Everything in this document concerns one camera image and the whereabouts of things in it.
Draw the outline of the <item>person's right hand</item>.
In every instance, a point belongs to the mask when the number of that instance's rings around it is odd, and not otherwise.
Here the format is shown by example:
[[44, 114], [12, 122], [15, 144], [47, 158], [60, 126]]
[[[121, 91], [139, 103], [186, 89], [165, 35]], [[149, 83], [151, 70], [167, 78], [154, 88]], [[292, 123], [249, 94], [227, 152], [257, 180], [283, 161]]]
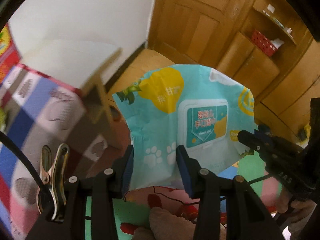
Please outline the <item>person's right hand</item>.
[[283, 187], [276, 202], [276, 208], [279, 213], [285, 213], [289, 208], [293, 208], [293, 214], [299, 217], [306, 217], [313, 212], [317, 204], [312, 200], [300, 201], [294, 199], [293, 195]]

